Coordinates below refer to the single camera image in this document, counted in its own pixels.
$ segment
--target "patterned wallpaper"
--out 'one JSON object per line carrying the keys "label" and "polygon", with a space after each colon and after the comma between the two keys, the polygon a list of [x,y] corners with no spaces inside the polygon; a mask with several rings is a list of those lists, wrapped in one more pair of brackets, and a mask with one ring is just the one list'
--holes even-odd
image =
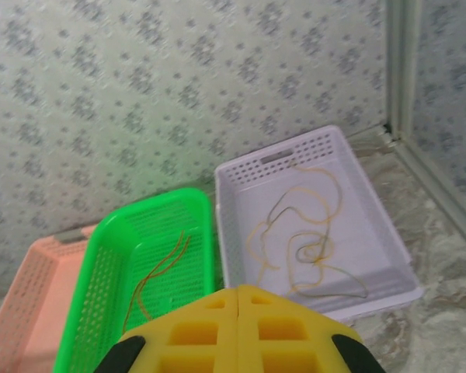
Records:
{"label": "patterned wallpaper", "polygon": [[425,0],[413,137],[466,196],[466,0]]}
{"label": "patterned wallpaper", "polygon": [[0,278],[41,236],[383,123],[384,0],[0,0]]}

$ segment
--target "marble floor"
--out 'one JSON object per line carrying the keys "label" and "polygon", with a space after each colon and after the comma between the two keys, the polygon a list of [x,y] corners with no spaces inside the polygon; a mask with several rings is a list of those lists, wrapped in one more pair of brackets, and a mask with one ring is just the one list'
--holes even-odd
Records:
{"label": "marble floor", "polygon": [[[368,131],[350,142],[425,289],[423,297],[405,309],[350,325],[387,373],[466,372],[466,242],[399,162],[385,137]],[[6,285],[1,279],[0,304]]]}

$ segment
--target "black rubber part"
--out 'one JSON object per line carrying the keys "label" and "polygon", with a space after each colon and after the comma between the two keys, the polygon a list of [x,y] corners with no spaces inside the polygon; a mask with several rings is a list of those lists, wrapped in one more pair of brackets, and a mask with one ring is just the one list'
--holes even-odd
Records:
{"label": "black rubber part", "polygon": [[94,373],[128,373],[144,345],[142,336],[132,336],[115,344]]}
{"label": "black rubber part", "polygon": [[342,334],[335,334],[332,340],[352,373],[386,373],[363,344]]}

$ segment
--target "yellow string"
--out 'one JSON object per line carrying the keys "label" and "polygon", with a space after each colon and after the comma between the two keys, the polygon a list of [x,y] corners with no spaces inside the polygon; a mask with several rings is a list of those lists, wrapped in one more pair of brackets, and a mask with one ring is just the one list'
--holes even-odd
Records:
{"label": "yellow string", "polygon": [[[262,278],[264,276],[264,273],[265,273],[266,269],[268,269],[268,268],[271,269],[271,270],[279,270],[280,269],[278,266],[274,266],[268,261],[268,256],[267,256],[267,252],[266,252],[265,237],[266,237],[267,233],[270,231],[270,229],[274,226],[276,221],[283,214],[285,214],[287,211],[293,211],[293,212],[295,212],[297,214],[297,216],[299,218],[301,218],[303,221],[306,221],[306,222],[308,222],[310,224],[313,224],[313,225],[326,225],[326,230],[325,230],[325,233],[321,233],[321,232],[318,232],[318,231],[305,231],[305,232],[297,233],[296,235],[292,235],[292,237],[290,237],[290,239],[288,241],[288,244],[287,244],[287,269],[288,269],[288,277],[289,277],[289,283],[290,283],[290,293],[298,293],[299,295],[309,297],[309,298],[334,297],[334,296],[349,296],[349,297],[366,298],[368,296],[368,294],[369,294],[369,291],[367,290],[367,287],[366,287],[365,283],[362,282],[362,280],[360,280],[359,278],[353,276],[350,272],[348,272],[348,271],[346,271],[346,270],[344,270],[342,268],[338,268],[338,267],[334,267],[334,266],[329,266],[328,264],[324,264],[324,261],[330,259],[331,256],[333,255],[334,251],[335,251],[335,245],[334,245],[334,242],[329,237],[329,233],[330,233],[332,220],[334,218],[336,218],[336,216],[338,216],[338,214],[342,210],[342,205],[343,205],[342,204],[342,201],[343,201],[342,187],[340,186],[340,184],[339,184],[338,180],[335,178],[335,176],[326,169],[322,169],[322,168],[306,169],[306,168],[303,168],[303,167],[300,167],[300,166],[297,166],[297,165],[291,165],[291,166],[294,167],[298,171],[323,173],[327,177],[329,177],[332,180],[332,182],[335,184],[336,190],[337,190],[337,193],[338,193],[337,206],[336,206],[335,211],[331,212],[329,204],[328,204],[327,200],[323,196],[321,196],[317,192],[314,192],[313,190],[309,190],[309,189],[303,188],[301,186],[300,187],[299,186],[293,186],[288,191],[283,193],[281,195],[280,199],[275,203],[275,205],[273,206],[273,208],[271,209],[271,211],[267,215],[266,220],[261,221],[252,230],[250,235],[247,237],[246,248],[247,248],[247,251],[249,252],[249,255],[251,255],[252,258],[254,258],[255,260],[257,260],[258,262],[260,262],[262,264],[261,269],[259,271],[258,278],[257,278],[257,286],[259,286],[260,282],[262,281]],[[309,195],[315,197],[323,205],[323,207],[325,208],[326,219],[323,219],[323,220],[311,219],[307,215],[302,213],[300,210],[298,210],[296,207],[292,207],[292,206],[284,208],[274,219],[272,219],[271,215],[276,210],[276,208],[281,204],[281,202],[283,201],[285,196],[287,196],[289,193],[295,192],[295,191],[306,193],[306,194],[309,194]],[[261,250],[260,251],[261,251],[261,254],[263,255],[263,258],[261,258],[259,255],[257,255],[257,253],[255,253],[252,250],[251,241],[252,241],[253,237],[256,235],[256,233],[260,230],[260,228],[263,227],[264,225],[266,225],[267,228],[266,228],[266,230],[264,232],[261,233],[261,236],[260,236],[260,241],[261,241]],[[295,284],[294,283],[293,268],[292,268],[292,264],[291,264],[291,260],[290,260],[290,258],[291,258],[290,248],[291,248],[291,243],[293,242],[294,239],[296,239],[297,237],[304,236],[304,235],[315,235],[315,236],[319,237],[319,240],[317,242],[309,243],[307,245],[304,245],[304,246],[300,247],[297,250],[296,254],[295,254],[295,258],[297,259],[297,261],[299,263],[311,263],[313,266],[317,267],[318,272],[319,272],[319,278],[315,283]],[[332,270],[339,271],[339,272],[341,272],[343,274],[346,274],[347,276],[351,277],[352,279],[354,279],[357,283],[360,284],[361,287],[363,287],[364,295],[355,295],[355,294],[308,295],[308,294],[302,293],[301,289],[316,288],[317,286],[319,286],[324,281],[324,276],[325,276],[324,275],[324,269],[325,268],[329,268],[329,269],[332,269]]]}

